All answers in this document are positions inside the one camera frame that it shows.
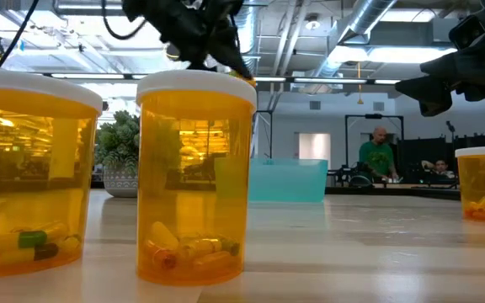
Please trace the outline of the green artificial succulent plant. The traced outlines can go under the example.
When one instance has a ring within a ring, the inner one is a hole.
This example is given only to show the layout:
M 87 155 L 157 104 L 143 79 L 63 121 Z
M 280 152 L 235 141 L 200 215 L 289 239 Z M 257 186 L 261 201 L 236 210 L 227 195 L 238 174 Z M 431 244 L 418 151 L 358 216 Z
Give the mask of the green artificial succulent plant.
M 114 113 L 114 123 L 100 126 L 95 140 L 94 160 L 111 170 L 137 173 L 140 118 L 126 110 Z

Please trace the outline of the white patterned plant pot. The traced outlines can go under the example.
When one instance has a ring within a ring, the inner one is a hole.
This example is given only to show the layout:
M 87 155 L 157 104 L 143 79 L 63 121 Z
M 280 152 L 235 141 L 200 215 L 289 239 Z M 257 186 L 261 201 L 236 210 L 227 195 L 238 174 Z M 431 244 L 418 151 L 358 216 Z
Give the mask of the white patterned plant pot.
M 136 198 L 138 193 L 138 177 L 123 168 L 103 170 L 104 189 L 115 198 Z

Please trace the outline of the person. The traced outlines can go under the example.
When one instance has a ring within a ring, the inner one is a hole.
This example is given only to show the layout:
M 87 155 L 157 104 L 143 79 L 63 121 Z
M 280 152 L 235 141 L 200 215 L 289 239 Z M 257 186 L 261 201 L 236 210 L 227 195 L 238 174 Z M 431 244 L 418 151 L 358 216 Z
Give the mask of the person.
M 369 178 L 372 180 L 398 179 L 393 152 L 386 143 L 386 129 L 377 126 L 372 139 L 361 145 L 359 160 L 367 165 Z
M 437 160 L 436 162 L 430 162 L 423 160 L 421 162 L 423 170 L 432 176 L 437 176 L 440 178 L 453 179 L 456 177 L 455 173 L 448 168 L 448 164 L 445 160 Z

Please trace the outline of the yellow hanging ceiling pendant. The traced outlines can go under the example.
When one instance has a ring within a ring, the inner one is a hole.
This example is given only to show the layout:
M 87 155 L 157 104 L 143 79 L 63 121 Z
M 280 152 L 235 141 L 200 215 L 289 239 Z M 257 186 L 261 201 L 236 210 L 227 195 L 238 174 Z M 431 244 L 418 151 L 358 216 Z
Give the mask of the yellow hanging ceiling pendant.
M 360 61 L 357 63 L 357 78 L 361 79 L 361 68 L 360 68 Z M 357 101 L 357 104 L 364 104 L 364 101 L 362 99 L 362 84 L 358 84 L 358 92 L 359 92 L 359 98 Z

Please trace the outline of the silver ceiling air duct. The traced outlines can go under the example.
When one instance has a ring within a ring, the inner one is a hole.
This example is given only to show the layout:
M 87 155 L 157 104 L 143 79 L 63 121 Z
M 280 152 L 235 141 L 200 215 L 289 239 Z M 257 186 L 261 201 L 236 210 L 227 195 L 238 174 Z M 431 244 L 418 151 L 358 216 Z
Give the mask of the silver ceiling air duct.
M 333 53 L 338 46 L 351 38 L 361 36 L 368 40 L 370 32 L 397 0 L 357 0 L 352 13 L 334 22 L 327 36 L 328 53 L 314 70 L 313 77 L 333 77 L 348 59 L 336 59 Z

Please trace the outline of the black metal frame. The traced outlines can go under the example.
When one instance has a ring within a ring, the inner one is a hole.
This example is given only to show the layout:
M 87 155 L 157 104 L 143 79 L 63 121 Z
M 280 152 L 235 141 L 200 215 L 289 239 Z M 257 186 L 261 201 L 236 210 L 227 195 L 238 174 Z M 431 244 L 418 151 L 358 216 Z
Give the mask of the black metal frame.
M 271 158 L 273 156 L 273 113 L 258 110 L 253 118 L 252 157 Z
M 405 164 L 404 160 L 404 141 L 405 141 L 405 119 L 402 115 L 387 115 L 387 114 L 346 114 L 344 116 L 344 153 L 346 166 L 349 165 L 349 119 L 362 118 L 365 120 L 382 120 L 382 119 L 397 119 L 400 122 L 400 138 L 397 141 L 397 160 L 401 165 Z

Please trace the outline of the black partition wall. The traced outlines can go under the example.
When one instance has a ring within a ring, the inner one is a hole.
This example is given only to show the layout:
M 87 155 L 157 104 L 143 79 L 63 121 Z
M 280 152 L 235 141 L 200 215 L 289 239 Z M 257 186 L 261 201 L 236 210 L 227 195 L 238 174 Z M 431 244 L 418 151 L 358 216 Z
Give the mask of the black partition wall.
M 445 160 L 449 170 L 457 173 L 457 163 L 454 157 L 455 151 L 468 147 L 485 146 L 485 135 L 474 133 L 472 136 L 456 136 L 455 144 L 447 141 L 446 136 L 435 138 L 418 138 L 404 141 L 405 164 L 398 164 L 398 170 L 403 183 L 412 184 L 447 184 L 453 183 L 456 178 L 440 178 L 426 173 L 421 162 L 427 160 L 436 162 Z

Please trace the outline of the translucent teal plastic basket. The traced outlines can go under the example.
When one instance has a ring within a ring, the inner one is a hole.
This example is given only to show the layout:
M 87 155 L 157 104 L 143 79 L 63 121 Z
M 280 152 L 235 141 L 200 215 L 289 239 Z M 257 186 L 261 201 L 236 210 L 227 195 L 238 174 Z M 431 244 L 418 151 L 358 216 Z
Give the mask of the translucent teal plastic basket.
M 253 158 L 249 199 L 265 202 L 321 203 L 328 161 L 320 159 Z

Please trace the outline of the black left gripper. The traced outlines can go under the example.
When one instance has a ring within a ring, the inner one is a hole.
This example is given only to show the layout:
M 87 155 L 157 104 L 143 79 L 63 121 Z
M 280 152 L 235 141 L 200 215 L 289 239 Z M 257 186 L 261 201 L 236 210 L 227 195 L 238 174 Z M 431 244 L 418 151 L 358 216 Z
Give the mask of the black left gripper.
M 217 30 L 210 37 L 242 5 L 243 0 L 122 0 L 122 10 L 130 21 L 143 17 L 160 33 L 161 41 L 174 41 L 179 60 L 187 61 L 189 70 L 216 69 L 205 64 L 211 43 L 216 61 L 253 80 L 237 47 L 237 31 Z

